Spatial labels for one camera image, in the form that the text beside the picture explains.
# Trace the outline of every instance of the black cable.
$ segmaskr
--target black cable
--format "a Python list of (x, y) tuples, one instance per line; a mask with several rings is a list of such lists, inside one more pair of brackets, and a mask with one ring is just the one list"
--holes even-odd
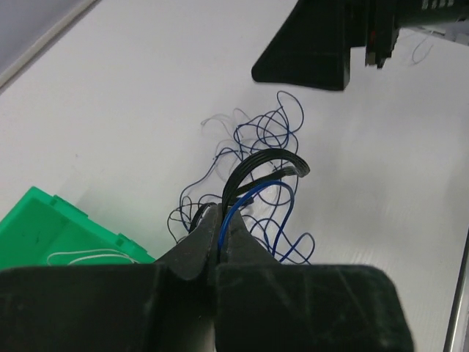
[(206, 211), (206, 209), (208, 209), (212, 205), (216, 205), (216, 204), (215, 203), (205, 203), (205, 204), (202, 204), (199, 207), (199, 209), (197, 209), (195, 215), (192, 218), (191, 226), (189, 227), (189, 233), (191, 233), (192, 231), (194, 231), (196, 229), (197, 225), (199, 224), (200, 219), (202, 218), (202, 215), (204, 215), (204, 212)]
[(240, 184), (245, 180), (249, 174), (251, 174), (258, 166), (261, 166), (272, 160), (285, 160), (293, 164), (293, 166), (288, 166), (286, 168), (280, 169), (268, 176), (264, 176), (262, 181), (266, 180), (280, 180), (284, 176), (297, 175), (298, 177), (306, 176), (310, 169), (308, 164), (300, 158), (298, 155), (285, 150), (285, 149), (266, 149), (260, 150), (257, 153), (254, 153), (247, 157), (245, 160), (236, 166), (233, 173), (230, 175), (229, 179), (226, 182), (226, 185), (223, 189), (223, 194), (221, 196), (221, 211), (223, 217), (226, 215), (228, 210), (229, 201), (234, 198), (236, 195), (239, 195), (237, 190), (240, 187)]

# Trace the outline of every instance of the white table surface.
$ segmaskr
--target white table surface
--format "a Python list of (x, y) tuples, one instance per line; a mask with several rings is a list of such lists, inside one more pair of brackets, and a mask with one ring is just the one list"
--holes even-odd
[(102, 1), (0, 95), (0, 217), (36, 185), (162, 255), (168, 212), (217, 144), (200, 121), (288, 89), (311, 174), (287, 231), (314, 234), (315, 263), (383, 269), (418, 350), (441, 351), (469, 223), (469, 50), (430, 38), (411, 67), (416, 34), (380, 73), (353, 51), (345, 93), (257, 85), (294, 3)]
[(0, 88), (96, 0), (0, 0)]

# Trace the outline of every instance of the white cord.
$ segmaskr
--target white cord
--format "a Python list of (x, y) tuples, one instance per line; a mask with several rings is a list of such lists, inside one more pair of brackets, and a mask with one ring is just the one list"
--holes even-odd
[[(228, 127), (225, 124), (224, 119), (228, 120), (228, 123), (230, 124), (232, 131), (228, 129)], [(200, 124), (202, 125), (202, 127), (205, 127), (207, 122), (212, 121), (212, 120), (220, 122), (225, 128), (225, 131), (228, 134), (228, 136), (230, 137), (232, 136), (233, 132), (235, 131), (236, 125), (235, 125), (235, 122), (232, 121), (231, 116), (225, 115), (225, 114), (217, 114), (215, 116), (212, 116), (212, 117), (209, 117), (208, 119), (203, 120), (202, 122), (200, 122)]]
[(104, 257), (114, 257), (114, 258), (124, 258), (132, 262), (132, 264), (139, 264), (136, 260), (132, 259), (131, 257), (127, 255), (120, 255), (120, 254), (96, 254), (96, 255), (89, 255), (88, 257), (82, 257), (82, 258), (77, 258), (75, 260), (72, 260), (70, 263), (67, 265), (73, 265), (75, 263), (81, 262), (82, 260), (90, 260), (90, 259), (95, 259), (95, 258), (104, 258)]
[[(102, 254), (102, 255), (106, 255), (106, 256), (112, 255), (113, 257), (116, 257), (116, 256), (117, 257), (124, 257), (125, 259), (129, 259), (132, 263), (139, 263), (136, 260), (134, 260), (133, 258), (129, 257), (127, 254), (122, 253), (120, 251), (117, 251), (116, 249), (110, 249), (110, 248), (89, 249), (89, 250), (86, 250), (86, 251), (74, 251), (74, 252), (55, 252), (55, 253), (52, 253), (52, 254), (48, 255), (45, 262), (47, 263), (47, 265), (50, 266), (50, 265), (52, 265), (51, 264), (51, 258), (55, 257), (57, 255), (74, 255), (74, 254), (87, 254), (87, 253), (96, 253), (96, 252), (113, 252), (113, 253), (117, 253), (118, 255), (117, 254)], [(68, 265), (70, 265), (72, 263), (76, 263), (76, 261), (91, 259), (91, 257), (97, 257), (97, 256), (92, 256), (91, 255), (91, 256), (87, 256), (87, 257), (78, 258), (78, 259), (72, 260), (70, 263), (68, 263)]]
[(430, 51), (432, 51), (434, 44), (431, 44), (431, 46), (427, 49), (426, 53), (422, 56), (421, 59), (416, 60), (416, 53), (419, 50), (419, 48), (432, 36), (433, 31), (430, 33), (427, 33), (426, 37), (413, 49), (412, 52), (412, 66), (420, 64), (422, 61), (424, 61), (429, 55)]

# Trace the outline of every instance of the blue wire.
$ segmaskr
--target blue wire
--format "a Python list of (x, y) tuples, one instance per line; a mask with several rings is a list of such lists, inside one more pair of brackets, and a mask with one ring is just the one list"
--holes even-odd
[(280, 238), (281, 234), (284, 231), (285, 224), (288, 221), (288, 218), (290, 217), (290, 214), (292, 213), (293, 207), (295, 206), (295, 192), (293, 191), (293, 188), (288, 186), (286, 183), (281, 182), (281, 181), (267, 181), (264, 183), (261, 183), (260, 185), (252, 188), (248, 193), (246, 193), (244, 196), (240, 198), (230, 209), (229, 212), (226, 214), (225, 219), (223, 220), (220, 228), (220, 236), (218, 237), (218, 252), (220, 252), (221, 247), (223, 246), (223, 242), (225, 241), (225, 236), (226, 233), (228, 232), (228, 226), (229, 222), (231, 221), (233, 215), (236, 213), (236, 210), (238, 210), (248, 198), (252, 197), (253, 195), (259, 193), (263, 189), (271, 186), (281, 186), (285, 187), (288, 192), (290, 193), (290, 206), (288, 208), (287, 214), (285, 215), (284, 220), (281, 223), (280, 229), (278, 230), (275, 242), (274, 242), (274, 247), (272, 250), (272, 254), (275, 256), (276, 253), (276, 248), (277, 248), (277, 243), (278, 239)]
[[(289, 116), (284, 108), (284, 104), (282, 103), (282, 100), (284, 97), (291, 98), (293, 99), (296, 104), (298, 105), (300, 109), (300, 123), (296, 127), (292, 127), (289, 121)], [(245, 118), (245, 122), (240, 123), (234, 130), (234, 133), (232, 134), (232, 141), (235, 143), (235, 146), (233, 147), (223, 147), (221, 150), (217, 152), (215, 155), (213, 162), (208, 169), (207, 173), (197, 180), (196, 182), (190, 184), (189, 186), (185, 187), (179, 198), (179, 206), (173, 210), (167, 220), (167, 226), (168, 230), (173, 237), (173, 239), (176, 241), (176, 243), (179, 243), (182, 238), (179, 240), (176, 239), (176, 236), (174, 236), (173, 232), (171, 231), (170, 227), (170, 221), (175, 221), (179, 222), (183, 225), (185, 230), (188, 232), (189, 227), (191, 225), (191, 220), (192, 216), (194, 214), (194, 211), (197, 210), (203, 203), (209, 202), (209, 201), (219, 201), (221, 199), (220, 196), (218, 196), (215, 191), (213, 194), (204, 194), (202, 195), (197, 202), (193, 202), (191, 197), (189, 196), (191, 190), (199, 185), (200, 183), (204, 182), (210, 175), (213, 173), (215, 168), (218, 165), (218, 162), (227, 155), (234, 155), (235, 158), (241, 162), (251, 154), (255, 153), (256, 151), (259, 150), (264, 150), (268, 148), (281, 148), (281, 149), (288, 149), (295, 154), (298, 153), (299, 149), (299, 143), (298, 143), (298, 138), (296, 137), (295, 133), (298, 132), (303, 124), (304, 124), (304, 110), (303, 107), (301, 106), (300, 101), (293, 95), (291, 95), (288, 92), (285, 91), (279, 91), (277, 92), (276, 100), (278, 102), (278, 108), (276, 110), (269, 111), (265, 114), (260, 114), (254, 118), (250, 118), (243, 110), (241, 109), (235, 109), (234, 111), (240, 112)], [(248, 135), (249, 131), (252, 131), (254, 129), (254, 134), (256, 138), (254, 139), (249, 139), (249, 142), (245, 142), (246, 140), (244, 139), (244, 136)], [(276, 171), (284, 166), (286, 166), (288, 163), (286, 161), (280, 161), (278, 164), (274, 164), (273, 162), (270, 162), (270, 165), (273, 167), (273, 171)], [(250, 174), (248, 176), (249, 180), (254, 180), (254, 176)], [(298, 189), (298, 177), (294, 177), (293, 181), (293, 189), (294, 189), (294, 194), (296, 194), (297, 189)], [(290, 250), (287, 251), (285, 254), (278, 253), (277, 250), (273, 251), (273, 246), (269, 242), (269, 238), (267, 234), (269, 233), (269, 229), (271, 227), (277, 227), (278, 229), (280, 228), (280, 224), (274, 219), (274, 216), (276, 215), (278, 208), (284, 205), (287, 205), (290, 203), (290, 199), (283, 200), (284, 192), (282, 187), (279, 188), (277, 195), (275, 196), (274, 200), (272, 201), (267, 201), (262, 193), (255, 194), (253, 196), (253, 199), (255, 202), (263, 202), (266, 205), (269, 205), (272, 207), (272, 211), (270, 212), (269, 216), (261, 218), (261, 219), (256, 219), (251, 215), (243, 213), (243, 218), (249, 219), (252, 221), (254, 224), (251, 226), (251, 224), (246, 224), (248, 226), (251, 226), (250, 228), (250, 233), (253, 234), (254, 230), (256, 228), (260, 229), (263, 234), (263, 240), (257, 238), (257, 240), (264, 245), (266, 250), (269, 252), (272, 252), (274, 255), (277, 255), (277, 257), (280, 257), (279, 262), (283, 261), (288, 261), (294, 264), (304, 264), (304, 263), (309, 263), (309, 258), (312, 256), (314, 249), (315, 249), (315, 242), (314, 238), (311, 234), (306, 233), (301, 235), (298, 240), (294, 243), (292, 243), (288, 236), (284, 233), (284, 231), (281, 231), (281, 236), (284, 236), (285, 240), (288, 243), (288, 246), (290, 247)], [(173, 214), (178, 214), (178, 219), (173, 217)], [(278, 243), (279, 241), (279, 236), (277, 235), (276, 237), (276, 242)], [(300, 241), (311, 241), (312, 246), (311, 250), (308, 252), (307, 255), (303, 255), (298, 249), (297, 246), (300, 243)], [(291, 254), (294, 254), (295, 256), (298, 256), (300, 258), (300, 262), (293, 260), (289, 256)]]

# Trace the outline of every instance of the green container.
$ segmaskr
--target green container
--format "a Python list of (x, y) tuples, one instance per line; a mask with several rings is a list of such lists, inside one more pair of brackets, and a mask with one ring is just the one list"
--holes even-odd
[[(57, 252), (108, 251), (68, 255)], [(58, 196), (32, 187), (0, 222), (0, 270), (18, 266), (152, 263), (147, 251), (122, 234), (115, 235)]]

